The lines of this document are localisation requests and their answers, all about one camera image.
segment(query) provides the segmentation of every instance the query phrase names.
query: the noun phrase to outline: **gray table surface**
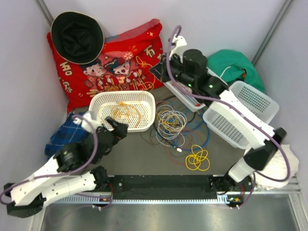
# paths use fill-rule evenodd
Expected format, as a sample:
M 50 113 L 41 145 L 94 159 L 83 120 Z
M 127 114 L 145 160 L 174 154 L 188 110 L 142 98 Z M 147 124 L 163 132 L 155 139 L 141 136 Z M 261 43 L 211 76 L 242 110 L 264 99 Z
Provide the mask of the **gray table surface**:
M 155 89 L 151 93 L 155 97 L 156 102 L 173 95 L 166 87 Z M 177 98 L 170 99 L 170 101 L 174 102 L 174 109 L 186 111 L 185 105 Z M 192 116 L 193 113 L 189 112 L 187 119 L 190 120 Z M 198 123 L 201 120 L 201 117 L 196 115 L 193 122 Z M 105 167 L 109 175 L 220 175 L 225 174 L 244 154 L 244 150 L 233 148 L 216 133 L 210 131 L 210 140 L 206 147 L 211 163 L 210 169 L 205 172 L 191 171 L 186 166 L 175 164 L 170 159 L 173 158 L 175 162 L 184 164 L 185 156 L 189 152 L 183 151 L 180 153 L 175 149 L 168 148 L 174 156 L 168 155 L 165 146 L 150 144 L 151 129 L 141 133 L 129 133 L 125 139 L 113 147 L 109 155 L 102 158 L 98 165 Z M 155 132 L 152 132 L 152 140 L 154 143 L 158 143 L 154 135 Z M 193 144 L 201 145 L 207 139 L 205 124 L 195 131 L 194 136 Z M 189 145 L 190 139 L 190 136 L 186 137 L 184 145 Z M 96 166 L 89 165 L 87 169 L 92 169 Z

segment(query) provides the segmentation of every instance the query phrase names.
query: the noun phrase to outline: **black hat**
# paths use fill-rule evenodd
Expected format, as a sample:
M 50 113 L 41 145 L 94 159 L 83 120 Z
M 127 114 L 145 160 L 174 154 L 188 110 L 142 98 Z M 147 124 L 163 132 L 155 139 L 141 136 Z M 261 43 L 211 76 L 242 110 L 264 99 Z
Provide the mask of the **black hat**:
M 51 26 L 51 38 L 59 55 L 75 64 L 92 62 L 104 45 L 103 31 L 98 22 L 77 12 L 58 15 Z

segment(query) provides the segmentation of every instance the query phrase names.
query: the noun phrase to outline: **green bag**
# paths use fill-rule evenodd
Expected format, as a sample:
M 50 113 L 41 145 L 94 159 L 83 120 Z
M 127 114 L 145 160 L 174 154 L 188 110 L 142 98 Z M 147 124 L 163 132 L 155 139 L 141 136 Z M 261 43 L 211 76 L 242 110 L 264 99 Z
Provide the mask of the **green bag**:
M 237 80 L 243 80 L 245 83 L 253 86 L 259 91 L 265 93 L 263 82 L 252 63 L 245 55 L 238 51 L 220 50 L 208 57 L 207 67 L 220 76 L 228 85 Z

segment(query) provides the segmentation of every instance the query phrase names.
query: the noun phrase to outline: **blue plaid cloth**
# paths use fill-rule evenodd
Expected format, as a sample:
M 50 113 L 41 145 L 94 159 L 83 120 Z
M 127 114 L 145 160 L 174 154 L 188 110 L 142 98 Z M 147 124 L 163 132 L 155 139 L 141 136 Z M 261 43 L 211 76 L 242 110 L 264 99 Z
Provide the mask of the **blue plaid cloth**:
M 73 143 L 81 141 L 88 137 L 89 133 L 85 131 L 81 125 L 73 123 L 72 115 L 70 113 L 64 124 L 51 136 L 50 144 L 45 147 L 45 155 L 48 158 L 52 157 L 56 151 L 61 149 L 67 143 Z

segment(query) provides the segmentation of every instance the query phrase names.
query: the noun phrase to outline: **red item in basket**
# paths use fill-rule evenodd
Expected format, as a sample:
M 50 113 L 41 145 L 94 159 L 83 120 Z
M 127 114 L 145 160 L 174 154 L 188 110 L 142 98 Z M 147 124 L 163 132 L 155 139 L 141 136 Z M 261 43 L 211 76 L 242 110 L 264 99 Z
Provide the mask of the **red item in basket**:
M 59 80 L 69 102 L 67 112 L 89 106 L 99 92 L 115 90 L 150 90 L 163 86 L 149 69 L 163 53 L 158 19 L 153 19 L 123 34 L 107 38 L 99 57 L 84 65 L 63 59 L 47 34 Z

